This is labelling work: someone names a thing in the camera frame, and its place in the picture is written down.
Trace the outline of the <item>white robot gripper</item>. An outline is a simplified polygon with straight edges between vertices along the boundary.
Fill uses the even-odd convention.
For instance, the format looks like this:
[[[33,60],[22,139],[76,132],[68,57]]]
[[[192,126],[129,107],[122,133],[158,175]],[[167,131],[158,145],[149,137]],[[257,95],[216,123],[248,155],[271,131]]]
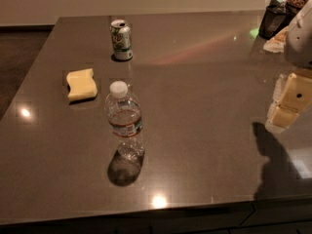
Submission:
[[[289,24],[285,58],[302,68],[312,67],[312,0],[303,6]],[[265,128],[288,129],[300,113],[312,104],[312,70],[281,74],[275,84]]]

